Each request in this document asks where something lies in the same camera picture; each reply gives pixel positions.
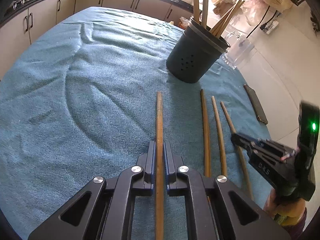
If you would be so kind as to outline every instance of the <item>blue towel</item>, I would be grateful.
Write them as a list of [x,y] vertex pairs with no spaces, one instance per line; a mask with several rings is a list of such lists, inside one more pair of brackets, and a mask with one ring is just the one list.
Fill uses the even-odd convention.
[[[147,152],[155,138],[158,90],[164,139],[203,173],[204,89],[212,176],[221,173],[215,96],[228,177],[244,188],[220,101],[238,131],[269,138],[268,129],[255,117],[240,72],[221,60],[195,84],[167,71],[166,59],[181,34],[147,16],[92,7],[41,36],[7,72],[0,83],[0,208],[23,240],[93,177],[117,176]],[[263,206],[270,186],[247,167],[255,201]],[[152,197],[136,200],[132,239],[154,239]],[[165,199],[165,239],[187,239],[183,197]]]

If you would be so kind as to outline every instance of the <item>chopstick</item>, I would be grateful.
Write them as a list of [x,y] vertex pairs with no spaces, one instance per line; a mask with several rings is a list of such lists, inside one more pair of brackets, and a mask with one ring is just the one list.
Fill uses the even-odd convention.
[[[225,114],[225,116],[226,116],[226,119],[227,119],[227,121],[228,121],[230,130],[231,130],[231,133],[235,133],[235,132],[236,132],[236,129],[235,129],[235,127],[233,126],[233,123],[232,123],[232,121],[231,121],[231,118],[230,118],[230,116],[229,116],[229,114],[228,114],[228,111],[227,111],[224,103],[221,101],[220,104],[221,104],[221,107],[222,107],[222,109],[223,109],[223,112],[224,112],[224,114]],[[252,188],[251,188],[251,183],[250,183],[250,178],[249,178],[249,174],[248,174],[248,169],[247,169],[246,161],[245,161],[245,159],[244,159],[244,156],[243,156],[243,153],[242,153],[241,148],[240,148],[239,146],[235,146],[235,148],[236,148],[236,152],[237,152],[238,155],[239,155],[240,164],[241,164],[242,172],[243,172],[243,174],[244,174],[244,180],[245,180],[245,182],[246,182],[246,184],[247,184],[247,190],[248,190],[248,192],[249,192],[249,196],[250,196],[250,198],[253,200],[253,193],[252,193]]]
[[156,112],[156,240],[164,239],[163,100],[157,91]]
[[212,96],[212,105],[214,110],[214,117],[216,119],[217,124],[217,132],[218,132],[218,141],[219,141],[219,149],[220,149],[220,162],[221,162],[221,173],[223,176],[228,176],[227,172],[227,158],[226,158],[226,150],[224,148],[224,141],[223,141],[223,133],[222,133],[222,127],[220,123],[220,117],[218,113],[218,108],[216,104],[216,100],[214,99],[214,96]]
[[202,10],[202,21],[201,25],[206,29],[207,28],[207,18],[208,18],[208,4],[209,0],[203,0],[203,10]]
[[199,23],[199,15],[200,15],[199,0],[193,0],[193,19],[195,20],[196,23]]
[[206,177],[211,176],[210,166],[210,134],[209,134],[209,121],[207,105],[205,103],[203,89],[200,91],[201,107],[202,107],[202,119],[203,119],[203,137],[204,137],[204,175]]
[[225,14],[224,16],[221,17],[221,19],[216,23],[216,25],[210,30],[210,33],[213,33],[215,30],[217,30],[217,28],[219,28],[219,26],[222,26],[222,24],[224,23],[224,21],[227,19],[228,15],[230,14],[230,12],[232,11],[232,9],[235,7],[236,5],[232,6]]
[[223,31],[225,30],[225,28],[227,27],[227,25],[229,24],[230,20],[232,19],[233,15],[237,12],[237,10],[240,7],[242,0],[238,0],[238,2],[236,3],[236,5],[234,6],[234,8],[231,10],[230,14],[228,15],[227,19],[225,20],[225,22],[223,23],[222,27],[218,28],[213,35],[215,35],[217,38],[220,38],[221,34],[223,33]]

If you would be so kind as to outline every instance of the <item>person's hand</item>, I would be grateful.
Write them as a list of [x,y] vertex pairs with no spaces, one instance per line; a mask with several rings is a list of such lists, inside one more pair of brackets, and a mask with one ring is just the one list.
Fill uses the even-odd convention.
[[306,208],[306,201],[300,198],[294,203],[281,203],[280,205],[277,205],[275,203],[275,199],[276,191],[271,189],[263,210],[272,218],[274,218],[276,214],[286,216],[287,219],[284,220],[281,226],[294,226],[298,224],[300,219],[303,217]]

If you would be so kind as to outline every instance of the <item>person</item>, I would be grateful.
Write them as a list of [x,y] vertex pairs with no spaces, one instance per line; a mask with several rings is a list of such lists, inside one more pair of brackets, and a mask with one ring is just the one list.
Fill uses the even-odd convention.
[[274,219],[276,214],[286,216],[281,226],[289,233],[292,240],[298,239],[306,223],[306,201],[302,198],[295,202],[276,203],[276,191],[271,192],[266,200],[263,210]]

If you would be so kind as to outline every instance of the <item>black phone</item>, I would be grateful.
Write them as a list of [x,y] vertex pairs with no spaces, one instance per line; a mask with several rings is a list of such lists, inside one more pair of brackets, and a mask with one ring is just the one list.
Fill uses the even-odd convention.
[[245,84],[243,87],[249,96],[250,102],[251,102],[252,107],[254,109],[254,112],[257,116],[257,120],[259,122],[264,123],[264,124],[268,124],[268,120],[266,118],[266,115],[263,111],[262,105],[260,104],[260,101],[257,97],[256,92],[251,87],[249,87],[247,84]]

